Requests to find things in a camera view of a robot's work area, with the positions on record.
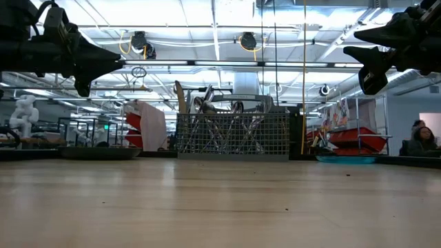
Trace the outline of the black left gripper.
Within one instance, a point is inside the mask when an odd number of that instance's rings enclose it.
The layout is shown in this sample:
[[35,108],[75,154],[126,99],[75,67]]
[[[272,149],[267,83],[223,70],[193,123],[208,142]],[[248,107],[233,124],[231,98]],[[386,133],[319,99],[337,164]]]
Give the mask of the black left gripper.
[[47,57],[52,73],[68,78],[74,76],[74,87],[79,96],[89,97],[92,78],[98,78],[123,67],[121,55],[89,43],[71,23],[65,10],[50,6],[43,23],[43,34],[35,30],[34,42],[47,45]]

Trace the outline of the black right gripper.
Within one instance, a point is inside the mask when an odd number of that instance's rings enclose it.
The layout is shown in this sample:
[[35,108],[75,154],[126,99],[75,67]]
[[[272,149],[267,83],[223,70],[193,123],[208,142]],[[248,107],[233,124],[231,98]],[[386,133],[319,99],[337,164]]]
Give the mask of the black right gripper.
[[365,95],[375,95],[387,85],[386,73],[393,65],[399,72],[414,69],[423,76],[432,72],[441,74],[441,5],[408,7],[393,15],[386,25],[357,31],[353,35],[362,41],[390,48],[386,52],[378,46],[347,46],[343,49],[346,55],[363,64],[358,81]]

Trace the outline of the grey plastic cutlery basket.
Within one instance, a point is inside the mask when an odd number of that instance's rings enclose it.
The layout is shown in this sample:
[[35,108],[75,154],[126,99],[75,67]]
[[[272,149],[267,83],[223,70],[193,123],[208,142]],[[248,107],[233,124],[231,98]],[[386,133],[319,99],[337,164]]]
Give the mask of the grey plastic cutlery basket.
[[[267,112],[255,113],[264,101]],[[270,96],[215,95],[197,114],[192,104],[177,115],[179,155],[289,155],[289,110],[274,105]]]

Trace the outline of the red storage bin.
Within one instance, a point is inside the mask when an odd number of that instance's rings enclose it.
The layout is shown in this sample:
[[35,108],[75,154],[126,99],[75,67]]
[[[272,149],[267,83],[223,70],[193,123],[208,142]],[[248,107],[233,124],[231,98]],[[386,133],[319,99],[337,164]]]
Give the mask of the red storage bin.
[[338,149],[364,149],[381,152],[387,140],[367,127],[356,127],[330,132],[328,141]]
[[125,135],[125,140],[129,142],[129,144],[142,148],[143,147],[143,141],[141,133],[137,130],[128,130],[127,134]]
[[125,121],[137,131],[141,130],[141,117],[138,114],[128,112],[126,114]]
[[368,149],[368,148],[337,148],[334,149],[333,152],[340,156],[361,156],[361,155],[375,155],[378,154],[376,150]]

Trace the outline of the black round plate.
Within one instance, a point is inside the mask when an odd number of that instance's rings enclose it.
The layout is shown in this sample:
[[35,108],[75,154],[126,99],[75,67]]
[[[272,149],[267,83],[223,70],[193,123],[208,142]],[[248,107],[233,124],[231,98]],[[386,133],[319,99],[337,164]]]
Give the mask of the black round plate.
[[63,158],[85,161],[120,161],[137,157],[142,149],[131,147],[59,147]]

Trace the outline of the pale pink sheet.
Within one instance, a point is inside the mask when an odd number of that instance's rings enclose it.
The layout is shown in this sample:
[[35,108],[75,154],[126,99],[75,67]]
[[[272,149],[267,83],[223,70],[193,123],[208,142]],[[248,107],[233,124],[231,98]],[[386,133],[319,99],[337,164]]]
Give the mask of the pale pink sheet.
[[141,114],[140,127],[144,152],[157,152],[167,148],[165,114],[154,106],[138,101]]

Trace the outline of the black box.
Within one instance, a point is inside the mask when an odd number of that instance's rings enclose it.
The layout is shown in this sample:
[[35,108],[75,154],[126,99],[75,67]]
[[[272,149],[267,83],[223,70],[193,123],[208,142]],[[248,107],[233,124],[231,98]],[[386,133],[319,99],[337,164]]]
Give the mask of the black box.
[[289,160],[301,156],[303,115],[300,107],[287,107],[289,110]]

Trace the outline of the long ceiling light bar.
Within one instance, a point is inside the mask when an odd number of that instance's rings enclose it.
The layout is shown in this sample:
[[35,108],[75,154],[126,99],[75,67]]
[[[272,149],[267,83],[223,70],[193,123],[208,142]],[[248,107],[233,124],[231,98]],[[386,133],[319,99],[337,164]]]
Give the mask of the long ceiling light bar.
[[238,66],[238,67],[310,67],[310,68],[361,68],[360,63],[301,63],[301,62],[262,62],[262,61],[164,61],[164,60],[126,60],[124,65],[188,65],[188,66]]

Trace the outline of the black metal frame rig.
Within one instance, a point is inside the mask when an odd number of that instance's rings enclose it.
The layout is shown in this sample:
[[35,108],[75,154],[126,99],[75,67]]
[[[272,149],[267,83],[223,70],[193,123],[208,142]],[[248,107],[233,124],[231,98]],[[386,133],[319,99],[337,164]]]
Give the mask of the black metal frame rig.
[[60,117],[57,122],[57,131],[68,147],[95,147],[102,142],[117,145],[119,128],[116,121],[102,118]]

